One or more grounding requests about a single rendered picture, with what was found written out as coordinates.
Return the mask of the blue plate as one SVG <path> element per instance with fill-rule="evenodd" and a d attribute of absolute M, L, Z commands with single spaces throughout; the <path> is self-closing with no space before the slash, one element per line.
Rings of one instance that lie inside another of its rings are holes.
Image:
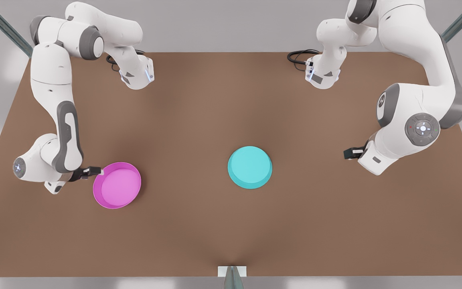
<path fill-rule="evenodd" d="M 231 154 L 227 171 L 231 180 L 239 187 L 257 189 L 270 180 L 273 165 L 264 150 L 255 146 L 245 146 Z"/>

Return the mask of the pink plate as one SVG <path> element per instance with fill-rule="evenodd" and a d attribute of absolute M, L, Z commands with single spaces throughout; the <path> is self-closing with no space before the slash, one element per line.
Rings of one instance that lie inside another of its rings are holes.
<path fill-rule="evenodd" d="M 92 186 L 96 202 L 108 209 L 123 208 L 139 194 L 142 180 L 139 170 L 130 163 L 111 163 L 95 178 Z"/>

